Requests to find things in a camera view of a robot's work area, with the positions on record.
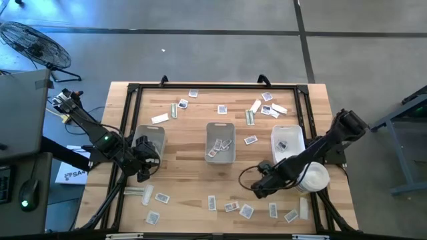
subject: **keyboard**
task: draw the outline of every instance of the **keyboard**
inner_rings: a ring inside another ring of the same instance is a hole
[[[13,166],[0,166],[0,204],[11,201],[14,170]]]

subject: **white cup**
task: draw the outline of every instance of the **white cup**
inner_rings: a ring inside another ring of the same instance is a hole
[[[308,164],[304,167],[304,170],[300,173],[300,176],[298,177],[298,181],[300,181],[307,166]],[[328,170],[326,170],[326,168],[320,163],[311,162],[310,166],[308,167],[306,175],[302,179],[301,183],[295,188],[302,193],[312,193],[312,192],[320,191],[324,189],[326,186],[328,186],[329,180],[330,178],[329,178]]]

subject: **wooden table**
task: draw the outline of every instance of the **wooden table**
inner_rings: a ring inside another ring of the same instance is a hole
[[[109,90],[102,123],[119,127],[128,82],[113,82]],[[318,135],[323,135],[330,127],[331,109],[324,84],[309,84],[310,101]],[[151,118],[169,113],[170,103],[187,99],[189,107],[178,109],[178,118],[159,123],[166,132],[166,146],[160,170],[144,183],[138,183],[136,176],[129,178],[127,186],[154,186],[148,206],[141,204],[141,197],[125,196],[120,231],[122,232],[180,232],[180,233],[315,233],[310,205],[310,219],[296,219],[287,223],[284,215],[292,209],[299,209],[301,195],[295,190],[281,190],[265,199],[257,199],[238,183],[238,175],[246,167],[257,165],[264,159],[272,160],[270,135],[274,125],[297,125],[296,106],[292,91],[272,90],[276,103],[288,109],[287,115],[278,119],[269,115],[255,114],[255,125],[247,126],[245,109],[249,109],[255,99],[262,100],[262,90],[240,89],[200,89],[197,98],[188,97],[188,89],[144,89],[139,111],[138,125],[151,125]],[[131,102],[127,131],[135,96]],[[301,96],[302,109],[306,118],[306,106]],[[218,115],[217,106],[227,105],[228,114]],[[231,165],[210,165],[205,162],[206,124],[209,122],[230,122],[236,126],[236,162]],[[258,142],[246,145],[244,139],[251,135]],[[327,166],[331,182],[328,186],[330,199],[347,222],[358,228],[350,190],[346,176],[336,166]],[[103,163],[89,173],[81,201],[76,227],[89,221],[105,199],[111,163]],[[255,171],[247,172],[244,183],[250,185],[260,179]],[[165,205],[153,199],[154,194],[165,193],[171,198]],[[218,211],[207,210],[207,196],[215,195]],[[109,222],[112,222],[115,206],[112,204]],[[226,213],[224,204],[239,201],[252,206],[255,211],[251,219],[245,219],[238,211]],[[268,213],[268,203],[278,206],[278,219]],[[149,210],[160,213],[157,225],[145,222]],[[322,223],[326,227],[323,204],[320,204]]]

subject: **gray floor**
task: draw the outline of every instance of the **gray floor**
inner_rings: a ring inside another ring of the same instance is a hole
[[[291,0],[11,1],[0,21],[30,25],[124,29],[297,31]],[[426,32],[423,0],[300,0],[307,31]],[[86,109],[104,105],[111,81],[241,81],[266,74],[272,82],[307,83],[297,36],[120,35],[48,33],[73,59],[80,83],[56,84],[83,90]],[[372,123],[427,81],[425,38],[309,37],[316,83],[325,83],[333,112],[353,109]],[[0,45],[0,68],[32,70],[32,63]],[[94,113],[100,119],[102,110]],[[63,145],[88,144],[68,135],[47,113],[44,134]],[[427,238],[427,191],[391,197],[404,183],[386,131],[367,133],[346,150],[350,189],[360,229],[367,233]],[[53,165],[56,176],[58,163]],[[50,203],[74,199],[80,187],[51,186]],[[47,228],[64,231],[76,200],[49,206]],[[58,211],[69,218],[54,219]]]

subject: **electric fan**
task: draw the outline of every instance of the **electric fan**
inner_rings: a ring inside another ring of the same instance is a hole
[[[81,81],[79,75],[64,71],[71,65],[71,58],[68,52],[50,37],[24,24],[12,21],[0,25],[0,36],[6,44],[30,60],[46,66],[51,71],[61,71],[77,77],[57,80],[54,74],[51,74],[55,82]]]

